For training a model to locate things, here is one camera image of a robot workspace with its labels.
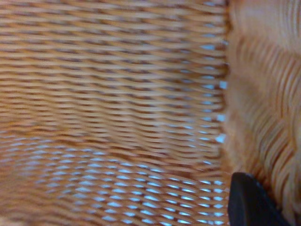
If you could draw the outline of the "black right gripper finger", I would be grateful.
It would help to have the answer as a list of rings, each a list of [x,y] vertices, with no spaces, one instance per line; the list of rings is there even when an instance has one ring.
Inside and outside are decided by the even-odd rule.
[[[231,176],[228,216],[231,226],[289,225],[263,186],[243,172]]]

